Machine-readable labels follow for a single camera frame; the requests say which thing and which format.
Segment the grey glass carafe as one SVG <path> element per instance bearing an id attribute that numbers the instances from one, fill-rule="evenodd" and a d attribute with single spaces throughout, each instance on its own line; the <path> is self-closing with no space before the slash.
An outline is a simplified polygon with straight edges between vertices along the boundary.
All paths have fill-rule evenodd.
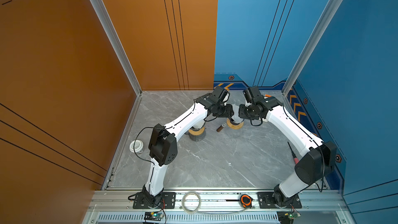
<path id="1" fill-rule="evenodd" d="M 206 131 L 202 132 L 201 134 L 192 134 L 191 132 L 187 132 L 190 140 L 198 142 L 203 140 L 206 137 Z"/>

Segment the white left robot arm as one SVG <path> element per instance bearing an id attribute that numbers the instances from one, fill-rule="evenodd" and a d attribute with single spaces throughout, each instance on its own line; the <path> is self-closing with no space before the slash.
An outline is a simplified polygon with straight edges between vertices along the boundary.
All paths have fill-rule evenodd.
<path id="1" fill-rule="evenodd" d="M 216 118 L 230 118 L 234 115 L 233 106 L 219 101 L 211 101 L 204 97 L 194 101 L 194 104 L 172 122 L 151 127 L 152 134 L 148 145 L 151 159 L 148 179 L 141 192 L 137 195 L 144 198 L 149 207 L 158 207 L 162 202 L 164 178 L 167 167 L 178 154 L 177 143 L 181 137 L 194 125 L 205 122 L 208 115 Z"/>

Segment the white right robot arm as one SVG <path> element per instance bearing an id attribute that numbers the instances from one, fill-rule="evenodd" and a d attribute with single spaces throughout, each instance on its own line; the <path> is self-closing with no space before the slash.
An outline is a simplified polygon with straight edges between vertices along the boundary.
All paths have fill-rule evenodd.
<path id="1" fill-rule="evenodd" d="M 268 97 L 251 104 L 241 104 L 238 115 L 242 119 L 266 120 L 273 124 L 301 156 L 294 172 L 274 188 L 273 199 L 279 208 L 290 205 L 299 192 L 335 170 L 336 145 L 312 134 L 276 98 Z"/>

